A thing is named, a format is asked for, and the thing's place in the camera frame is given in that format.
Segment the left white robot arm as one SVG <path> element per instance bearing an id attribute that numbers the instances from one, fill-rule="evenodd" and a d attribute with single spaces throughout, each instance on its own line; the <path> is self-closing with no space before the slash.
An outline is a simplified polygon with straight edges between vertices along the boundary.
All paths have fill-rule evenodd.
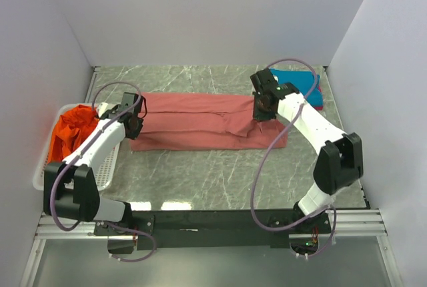
<path id="1" fill-rule="evenodd" d="M 90 136 L 61 162 L 51 162 L 44 171 L 43 211 L 65 232 L 81 222 L 108 223 L 119 235 L 133 227 L 127 202 L 101 198 L 95 175 L 114 147 L 125 138 L 135 139 L 142 127 L 140 111 L 147 109 L 140 93 L 123 94 L 121 103 L 105 111 Z"/>

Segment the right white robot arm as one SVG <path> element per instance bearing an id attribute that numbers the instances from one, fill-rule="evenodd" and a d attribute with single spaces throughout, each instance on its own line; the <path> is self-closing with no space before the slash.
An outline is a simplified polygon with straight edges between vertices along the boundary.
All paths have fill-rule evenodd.
<path id="1" fill-rule="evenodd" d="M 250 79 L 254 87 L 254 119 L 266 121 L 281 116 L 309 141 L 317 154 L 314 183 L 296 204 L 292 223 L 282 227 L 264 225 L 254 207 L 250 208 L 252 218 L 269 232 L 295 228 L 307 233 L 316 225 L 316 216 L 331 206 L 334 197 L 363 176 L 362 140 L 356 133 L 345 133 L 335 127 L 293 84 L 279 84 L 268 68 Z"/>

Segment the salmon pink t-shirt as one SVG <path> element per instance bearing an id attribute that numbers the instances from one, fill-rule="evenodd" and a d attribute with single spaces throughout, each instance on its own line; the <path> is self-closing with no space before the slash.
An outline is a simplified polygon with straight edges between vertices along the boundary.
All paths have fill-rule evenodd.
<path id="1" fill-rule="evenodd" d="M 148 114 L 130 142 L 135 152 L 262 150 L 285 128 L 276 119 L 254 120 L 248 95 L 147 93 L 145 98 Z"/>

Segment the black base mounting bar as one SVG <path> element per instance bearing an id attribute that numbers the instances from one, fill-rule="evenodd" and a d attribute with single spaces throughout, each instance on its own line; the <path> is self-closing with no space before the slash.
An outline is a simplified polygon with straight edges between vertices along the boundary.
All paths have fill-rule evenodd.
<path id="1" fill-rule="evenodd" d="M 256 210 L 258 220 L 271 228 L 279 228 L 295 222 L 302 214 L 291 209 Z M 250 210 L 175 210 L 133 211 L 132 230 L 152 236 L 158 248 L 237 247 L 269 246 L 289 248 L 290 235 L 329 234 L 331 225 L 327 213 L 309 218 L 287 231 L 270 232 L 260 228 Z M 108 248 L 114 254 L 125 251 L 130 254 L 129 243 L 119 247 L 113 236 L 130 239 L 137 250 L 150 250 L 152 242 L 142 235 L 117 230 L 97 221 L 95 236 L 109 236 Z"/>

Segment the folded blue t-shirt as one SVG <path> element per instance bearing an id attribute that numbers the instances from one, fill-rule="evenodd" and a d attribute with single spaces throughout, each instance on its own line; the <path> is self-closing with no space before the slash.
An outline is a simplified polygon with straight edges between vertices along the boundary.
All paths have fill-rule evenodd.
<path id="1" fill-rule="evenodd" d="M 280 69 L 273 69 L 273 68 L 271 68 L 270 71 L 279 85 L 283 85 L 285 83 L 291 83 L 299 91 L 301 91 L 303 95 L 306 95 L 314 84 L 314 76 L 311 71 L 291 71 L 291 70 L 280 70 Z M 309 96 L 307 96 L 306 100 L 310 105 L 312 105 L 310 103 L 310 100 L 311 100 L 310 94 Z"/>

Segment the aluminium frame rail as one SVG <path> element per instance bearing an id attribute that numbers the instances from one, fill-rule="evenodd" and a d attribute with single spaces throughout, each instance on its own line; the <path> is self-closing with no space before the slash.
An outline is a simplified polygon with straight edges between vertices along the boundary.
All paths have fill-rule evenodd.
<path id="1" fill-rule="evenodd" d="M 35 232 L 35 240 L 106 240 L 107 236 L 94 234 L 95 223 L 83 222 L 74 230 L 60 230 L 52 218 L 42 214 Z M 335 237 L 380 237 L 387 236 L 379 210 L 338 210 Z"/>

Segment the orange t-shirt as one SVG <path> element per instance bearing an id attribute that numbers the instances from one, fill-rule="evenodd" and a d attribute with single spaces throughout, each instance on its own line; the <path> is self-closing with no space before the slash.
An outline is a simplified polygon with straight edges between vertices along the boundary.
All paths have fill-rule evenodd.
<path id="1" fill-rule="evenodd" d="M 61 114 L 51 133 L 47 163 L 60 162 L 72 154 L 95 130 L 98 121 L 96 110 L 87 105 Z"/>

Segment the white plastic basket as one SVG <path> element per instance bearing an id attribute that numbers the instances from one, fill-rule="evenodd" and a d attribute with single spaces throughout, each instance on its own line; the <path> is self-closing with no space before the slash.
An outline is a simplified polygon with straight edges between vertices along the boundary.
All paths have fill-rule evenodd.
<path id="1" fill-rule="evenodd" d="M 42 191 L 43 190 L 43 180 L 44 180 L 44 171 L 45 167 L 47 165 L 47 158 L 49 155 L 49 146 L 51 141 L 51 133 L 53 131 L 53 128 L 55 127 L 55 124 L 57 123 L 59 116 L 69 109 L 73 109 L 74 107 L 78 106 L 78 103 L 72 103 L 69 105 L 64 105 L 59 109 L 57 112 L 57 115 L 54 119 L 53 125 L 51 126 L 51 131 L 49 132 L 46 140 L 45 145 L 43 147 L 43 150 L 41 152 L 41 156 L 39 158 L 35 174 L 32 179 L 33 187 L 36 190 Z M 110 153 L 106 156 L 104 162 L 100 165 L 99 169 L 97 170 L 97 173 L 95 175 L 95 181 L 97 184 L 97 189 L 101 192 L 109 187 L 109 185 L 112 182 L 113 179 L 113 173 L 115 169 L 115 165 L 117 162 L 117 157 L 119 153 L 119 147 L 120 143 L 117 144 Z"/>

